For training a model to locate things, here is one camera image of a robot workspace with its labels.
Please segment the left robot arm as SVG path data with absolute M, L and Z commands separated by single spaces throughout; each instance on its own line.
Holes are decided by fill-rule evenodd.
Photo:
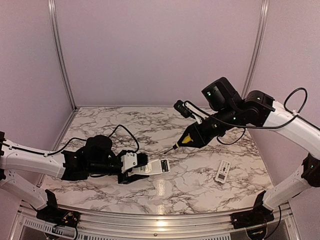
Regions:
M 49 175 L 63 181 L 86 180 L 90 175 L 117 176 L 119 184 L 128 184 L 150 176 L 155 170 L 147 154 L 122 150 L 115 154 L 113 142 L 105 135 L 86 139 L 76 151 L 62 148 L 45 151 L 20 146 L 0 133 L 0 187 L 29 203 L 53 223 L 63 219 L 55 194 L 40 189 L 15 171 Z

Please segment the small white remote control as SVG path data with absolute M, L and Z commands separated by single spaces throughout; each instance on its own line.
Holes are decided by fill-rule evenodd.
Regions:
M 227 180 L 229 171 L 230 171 L 231 163 L 226 160 L 222 160 L 217 170 L 217 174 L 215 176 L 215 181 L 224 184 Z

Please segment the yellow handled screwdriver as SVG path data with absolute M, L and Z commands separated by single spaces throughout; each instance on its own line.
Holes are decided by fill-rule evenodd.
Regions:
M 175 150 L 177 148 L 180 147 L 184 147 L 185 145 L 187 145 L 188 143 L 192 142 L 192 138 L 191 136 L 188 134 L 186 136 L 182 136 L 176 143 L 175 145 L 173 145 L 170 149 L 168 149 L 167 151 L 164 152 L 164 154 L 167 154 L 168 152 L 170 152 L 171 150 Z

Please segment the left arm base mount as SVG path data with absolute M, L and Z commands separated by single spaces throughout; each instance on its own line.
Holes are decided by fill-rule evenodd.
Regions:
M 78 211 L 63 208 L 43 208 L 37 211 L 36 218 L 55 224 L 58 226 L 67 226 L 75 228 L 80 219 Z

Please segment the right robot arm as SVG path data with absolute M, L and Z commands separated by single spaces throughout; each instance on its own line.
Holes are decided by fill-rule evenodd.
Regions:
M 242 99 L 227 78 L 221 77 L 202 91 L 214 114 L 189 125 L 174 148 L 203 148 L 232 128 L 270 130 L 308 152 L 301 166 L 281 183 L 260 193 L 247 219 L 258 224 L 268 212 L 301 192 L 320 186 L 320 129 L 288 110 L 266 93 L 253 90 Z

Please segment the large white remote control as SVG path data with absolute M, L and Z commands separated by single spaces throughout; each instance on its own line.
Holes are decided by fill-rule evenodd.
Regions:
M 140 166 L 132 169 L 133 175 L 153 176 L 167 174 L 171 171 L 170 162 L 168 159 L 155 159 L 147 163 L 145 166 Z

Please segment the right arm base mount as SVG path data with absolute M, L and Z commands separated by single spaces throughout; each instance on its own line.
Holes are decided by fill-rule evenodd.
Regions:
M 275 217 L 272 211 L 247 210 L 232 213 L 230 219 L 234 229 L 241 229 L 266 224 L 273 221 Z

